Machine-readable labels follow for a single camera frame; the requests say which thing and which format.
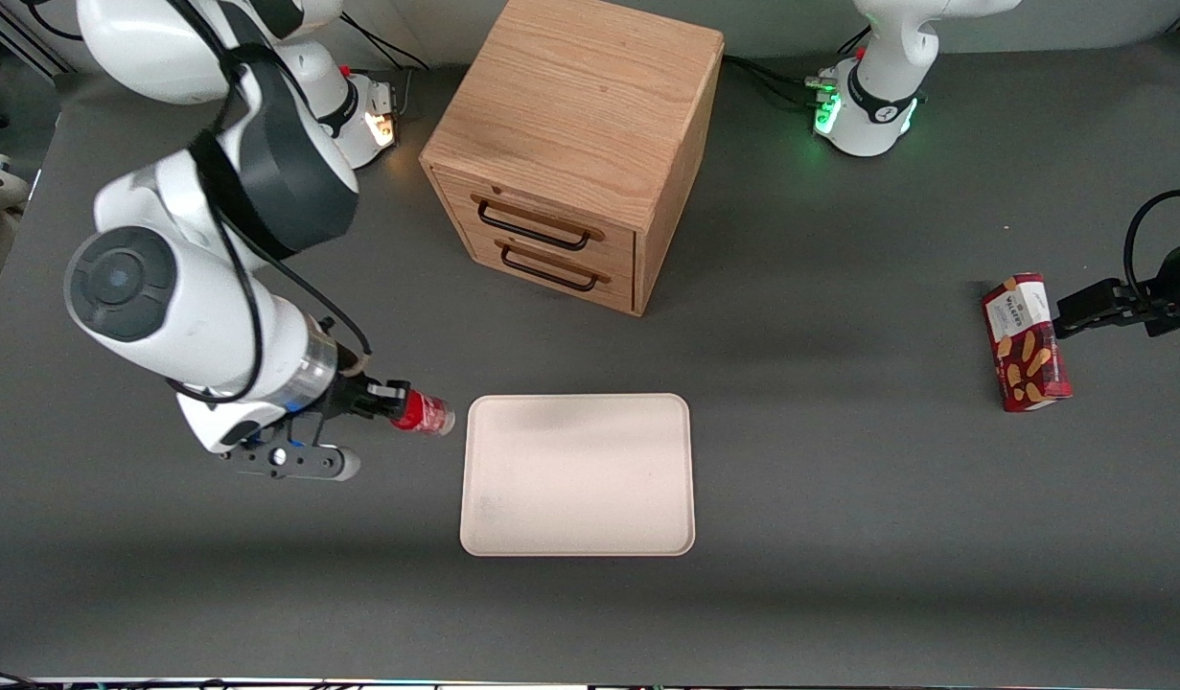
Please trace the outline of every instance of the cable connector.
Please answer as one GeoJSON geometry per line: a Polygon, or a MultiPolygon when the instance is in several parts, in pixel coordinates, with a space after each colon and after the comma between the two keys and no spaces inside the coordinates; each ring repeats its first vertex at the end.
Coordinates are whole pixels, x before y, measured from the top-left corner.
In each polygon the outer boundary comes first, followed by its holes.
{"type": "Polygon", "coordinates": [[[804,79],[804,86],[807,88],[814,88],[815,91],[834,93],[835,79],[824,74],[809,75],[809,78],[804,79]]]}

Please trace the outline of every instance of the plastic tray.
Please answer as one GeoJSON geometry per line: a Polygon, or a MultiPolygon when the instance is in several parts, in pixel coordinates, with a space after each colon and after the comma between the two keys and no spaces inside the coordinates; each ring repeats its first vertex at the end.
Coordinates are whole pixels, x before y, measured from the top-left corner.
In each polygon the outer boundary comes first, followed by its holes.
{"type": "Polygon", "coordinates": [[[479,397],[461,537],[476,556],[686,554],[696,538],[687,403],[669,393],[479,397]]]}

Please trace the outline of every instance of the wood grain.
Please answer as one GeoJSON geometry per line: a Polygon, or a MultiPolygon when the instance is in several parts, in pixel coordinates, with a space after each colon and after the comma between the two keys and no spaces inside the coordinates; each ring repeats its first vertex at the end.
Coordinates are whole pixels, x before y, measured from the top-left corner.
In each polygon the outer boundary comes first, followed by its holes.
{"type": "MultiPolygon", "coordinates": [[[[507,239],[514,244],[523,245],[523,248],[538,249],[540,252],[568,258],[568,261],[577,263],[577,265],[615,276],[615,278],[623,280],[629,284],[632,283],[632,232],[616,230],[616,228],[611,228],[608,231],[597,230],[595,235],[601,239],[590,239],[586,242],[585,249],[581,249],[578,252],[553,248],[553,245],[520,237],[514,235],[514,232],[500,230],[500,228],[489,226],[489,224],[479,219],[478,202],[474,202],[474,199],[476,197],[489,197],[489,199],[499,197],[498,193],[493,193],[492,185],[481,180],[476,182],[463,178],[463,176],[447,173],[447,171],[437,171],[435,175],[437,179],[439,179],[441,192],[444,192],[441,197],[445,199],[445,208],[453,217],[458,231],[464,237],[480,235],[489,238],[507,239]]],[[[556,239],[565,242],[581,239],[579,232],[572,232],[568,224],[562,222],[562,218],[551,216],[550,210],[536,209],[532,205],[525,204],[525,202],[514,202],[511,197],[505,202],[506,206],[514,205],[519,209],[533,211],[533,215],[539,217],[551,217],[556,224],[532,222],[532,219],[511,215],[500,208],[493,209],[490,211],[490,215],[503,219],[503,222],[514,223],[556,239]]]]}
{"type": "Polygon", "coordinates": [[[474,248],[474,261],[483,263],[485,267],[504,271],[511,276],[516,276],[516,278],[522,278],[533,284],[542,284],[543,288],[557,289],[560,293],[571,294],[573,297],[589,300],[590,302],[631,314],[632,284],[630,280],[612,278],[609,275],[603,275],[602,271],[595,271],[594,269],[581,265],[581,263],[570,262],[568,258],[556,257],[555,255],[551,255],[551,252],[545,252],[542,249],[523,248],[519,254],[513,255],[512,258],[516,262],[525,263],[525,265],[559,276],[559,278],[571,280],[573,283],[583,283],[586,275],[599,275],[603,276],[603,278],[608,278],[607,281],[599,281],[589,293],[577,293],[576,289],[566,289],[562,287],[562,284],[551,283],[551,281],[548,280],[536,278],[536,276],[506,267],[505,263],[500,261],[500,244],[498,243],[510,244],[512,248],[520,248],[520,243],[518,242],[512,242],[511,239],[503,241],[486,235],[478,235],[478,232],[474,235],[467,235],[467,238],[470,238],[471,244],[474,248]]]}
{"type": "Polygon", "coordinates": [[[510,0],[420,153],[472,257],[642,315],[700,169],[723,50],[720,32],[598,0],[510,0]],[[484,199],[502,222],[592,239],[573,250],[494,228],[484,199]],[[581,294],[535,278],[503,265],[498,242],[610,283],[581,294]]]}
{"type": "Polygon", "coordinates": [[[511,0],[422,160],[648,232],[722,34],[590,0],[511,0]]]}
{"type": "Polygon", "coordinates": [[[678,218],[682,218],[682,209],[687,205],[687,196],[691,192],[691,185],[696,180],[700,171],[700,160],[704,153],[704,137],[708,136],[708,117],[713,112],[713,97],[717,91],[717,67],[721,65],[721,53],[717,52],[717,61],[713,70],[704,74],[704,80],[700,84],[700,100],[693,113],[687,118],[686,134],[678,152],[670,162],[667,173],[667,183],[662,189],[662,196],[656,202],[654,219],[651,219],[650,231],[645,236],[640,236],[636,244],[636,297],[635,309],[637,314],[644,314],[654,284],[662,270],[662,263],[674,231],[678,226],[678,218]]]}

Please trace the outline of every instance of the green indicator light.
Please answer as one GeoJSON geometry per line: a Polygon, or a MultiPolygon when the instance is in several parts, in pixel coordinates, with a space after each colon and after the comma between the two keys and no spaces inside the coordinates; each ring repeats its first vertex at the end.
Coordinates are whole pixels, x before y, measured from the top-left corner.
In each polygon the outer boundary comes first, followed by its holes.
{"type": "Polygon", "coordinates": [[[821,134],[830,134],[832,126],[835,124],[835,116],[840,113],[840,97],[838,94],[832,96],[832,100],[827,101],[820,106],[821,110],[827,110],[827,114],[819,114],[815,118],[815,129],[820,131],[821,134]]]}
{"type": "Polygon", "coordinates": [[[909,114],[905,114],[905,124],[900,125],[902,134],[909,131],[909,125],[913,124],[913,111],[917,110],[917,98],[913,98],[912,104],[909,106],[909,114]]]}

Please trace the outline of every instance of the gray table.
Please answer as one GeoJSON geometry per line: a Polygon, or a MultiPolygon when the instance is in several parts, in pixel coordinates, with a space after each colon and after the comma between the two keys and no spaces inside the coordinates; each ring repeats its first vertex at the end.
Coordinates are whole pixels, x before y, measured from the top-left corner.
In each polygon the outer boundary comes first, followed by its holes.
{"type": "MultiPolygon", "coordinates": [[[[336,420],[366,460],[347,484],[205,458],[163,381],[87,340],[60,288],[94,192],[210,110],[94,79],[65,98],[0,293],[0,664],[1180,688],[1180,334],[1068,341],[1076,399],[1014,416],[976,301],[1015,271],[1055,297],[1120,271],[1133,211],[1180,186],[1180,38],[945,57],[881,160],[832,152],[727,67],[643,320],[466,257],[417,163],[459,74],[417,75],[354,230],[291,264],[366,327],[376,375],[461,410],[682,394],[691,553],[464,554],[459,435],[336,420]]],[[[1141,270],[1178,243],[1175,202],[1141,270]]]]}

